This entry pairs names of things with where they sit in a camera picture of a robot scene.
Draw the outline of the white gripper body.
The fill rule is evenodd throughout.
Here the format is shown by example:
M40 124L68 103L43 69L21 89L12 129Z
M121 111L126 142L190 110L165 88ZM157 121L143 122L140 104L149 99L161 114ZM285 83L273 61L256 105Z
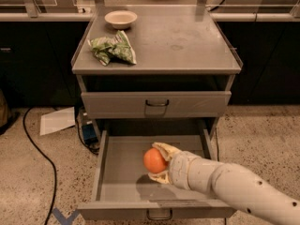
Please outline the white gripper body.
M169 164L168 175L170 183L177 188L190 190L188 184L188 170L192 161L198 158L199 156L188 151L176 153Z

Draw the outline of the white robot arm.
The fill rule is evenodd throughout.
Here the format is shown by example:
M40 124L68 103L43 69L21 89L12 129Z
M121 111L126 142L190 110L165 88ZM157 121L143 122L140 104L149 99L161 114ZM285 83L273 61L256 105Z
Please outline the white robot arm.
M155 142L143 156L151 180L215 195L232 208L274 225L300 225L300 202L278 191L259 175Z

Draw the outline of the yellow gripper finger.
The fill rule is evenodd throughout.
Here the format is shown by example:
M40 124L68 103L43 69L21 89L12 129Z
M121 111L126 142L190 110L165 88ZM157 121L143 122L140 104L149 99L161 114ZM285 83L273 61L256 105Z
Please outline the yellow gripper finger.
M156 148L159 153L163 156L166 161L171 161L172 158L177 154L180 153L181 150L176 148L175 146L169 145L164 142L154 142L152 144L154 148Z
M159 172L159 173L152 173L150 172L148 174L149 178L155 182L158 182L160 184L169 184L169 175L166 171Z

